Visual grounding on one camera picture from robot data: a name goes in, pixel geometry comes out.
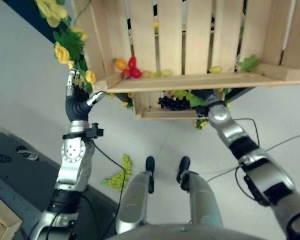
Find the wooden slat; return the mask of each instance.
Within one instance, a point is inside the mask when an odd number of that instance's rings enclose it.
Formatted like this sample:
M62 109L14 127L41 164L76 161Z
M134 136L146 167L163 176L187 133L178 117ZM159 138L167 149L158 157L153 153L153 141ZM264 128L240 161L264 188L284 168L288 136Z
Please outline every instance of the wooden slat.
M121 80L121 73L114 73L96 81L96 83L92 85L92 88L94 92L107 91Z
M103 0L112 56L128 61L131 46L124 0Z
M104 0L93 0L92 15L93 24L98 38L105 74L109 75L115 72L115 66L113 63L113 55L110 45L109 31L106 20L106 12L104 6Z
M144 109L140 118L136 120L190 120L198 119L198 115L194 110L171 111L161 108Z
M243 0L217 0L212 53L212 66L223 73L235 69L240 39Z
M300 69L300 0L296 0L282 66Z
M292 0L272 0L262 62L279 65L287 32Z
M182 1L158 0L157 10L161 70L172 70L174 75L181 75Z
M134 110L134 117L136 120L140 120L142 118L142 113L144 112L144 105L149 105L147 102L147 99L144 97L147 97L146 92L135 92L134 98L133 98L133 110Z
M156 44L152 0L129 0L134 55L142 71L155 72Z
M186 13L185 74L208 70L212 0L188 0Z
M155 92L171 90L198 90L221 88L248 88L258 86L296 85L296 81L284 81L256 73L221 73L205 75L181 75L169 78L141 78L120 81L107 90L108 93Z
M74 15L77 17L78 13L85 9L89 3L89 0L72 0L71 2ZM88 39L85 41L83 49L87 67L94 72L97 79L105 77L106 72L101 50L98 44L99 40L94 25L94 15L91 4L78 18L77 26L81 27L88 35Z
M287 82L300 81L300 69L283 66L260 64L253 70L254 73Z
M240 61L251 55L262 58L272 0L249 0L247 4Z

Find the white floor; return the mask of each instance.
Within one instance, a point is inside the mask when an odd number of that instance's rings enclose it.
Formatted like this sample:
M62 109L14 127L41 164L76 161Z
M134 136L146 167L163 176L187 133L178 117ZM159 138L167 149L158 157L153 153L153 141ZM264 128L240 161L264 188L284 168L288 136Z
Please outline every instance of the white floor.
M58 163L62 135L69 125L64 106L67 75L67 67L53 57L53 45L0 0L0 129L19 136ZM231 111L234 118L255 119L261 146L268 149L300 134L300 85L258 87L233 102ZM191 121L135 121L133 112L122 108L117 99L97 105L90 121L105 129L105 137L96 142L106 153L117 161L123 154L131 156L134 175L144 170L148 156L155 157L150 223L190 220L189 195L176 184L183 156L189 156L191 170L206 179L237 165L210 126L199 131ZM253 124L241 124L256 139ZM300 138L270 153L288 170L300 191ZM97 152L89 183L117 201L118 192L102 186L101 181L118 170ZM211 187L226 228L265 239L284 239L271 209L244 196L233 173L212 181Z

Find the yellow flower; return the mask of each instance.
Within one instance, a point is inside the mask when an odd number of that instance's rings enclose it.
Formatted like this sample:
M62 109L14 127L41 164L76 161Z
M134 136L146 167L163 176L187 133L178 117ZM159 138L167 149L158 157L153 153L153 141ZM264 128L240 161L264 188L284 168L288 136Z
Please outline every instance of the yellow flower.
M115 94L114 93L109 93L108 94L108 98L109 99L114 99L115 98Z
M202 127L202 129L204 129L207 126L207 124L208 124L207 122L203 122L200 124L200 127Z
M82 37L80 38L80 40L82 42L84 42L85 40L87 40L88 36L85 34L84 30L81 27L77 27L77 26L71 26L70 27L71 32L73 33L81 33Z
M74 65L75 65L75 61L68 61L68 67L70 70L74 68Z
M134 94L133 92L129 92L129 93L128 93L128 97L129 97L130 99L133 99L133 98L135 97L135 94Z
M70 53L65 47L61 46L59 42L55 43L54 52L59 60L59 63L67 64L69 62Z
M66 8L58 5L56 0L35 0L35 2L52 28L58 27L61 20L68 16Z
M90 84L95 84L97 81L96 75L92 71L88 70L85 72L85 80Z

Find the green grapes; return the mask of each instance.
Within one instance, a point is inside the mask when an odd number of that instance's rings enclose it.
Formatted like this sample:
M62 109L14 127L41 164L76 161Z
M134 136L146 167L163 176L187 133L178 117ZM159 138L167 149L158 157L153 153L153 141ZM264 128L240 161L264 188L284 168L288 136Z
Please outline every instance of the green grapes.
M128 179L131 176L132 163L130 157L126 154L124 154L122 157L122 167L125 171L122 170L114 174L111 178L105 178L101 184L112 189L118 189L118 191L121 192L123 184L126 186Z

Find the artificial grapes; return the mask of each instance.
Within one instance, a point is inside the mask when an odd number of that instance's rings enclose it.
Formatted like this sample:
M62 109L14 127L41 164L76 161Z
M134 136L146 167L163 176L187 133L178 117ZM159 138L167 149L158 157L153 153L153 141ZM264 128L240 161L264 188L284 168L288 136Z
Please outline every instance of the artificial grapes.
M167 108L171 111L183 111L190 108L190 103L186 97L184 97L182 100L179 98L173 100L165 96L164 98L159 98L159 105L161 105L162 109Z
M122 157L122 167L124 168L125 172L122 170L114 174L111 178L105 178L102 181L102 185L106 185L112 189L118 189L118 191L121 192L123 184L126 186L128 179L131 176L132 163L130 157L126 154L124 154Z

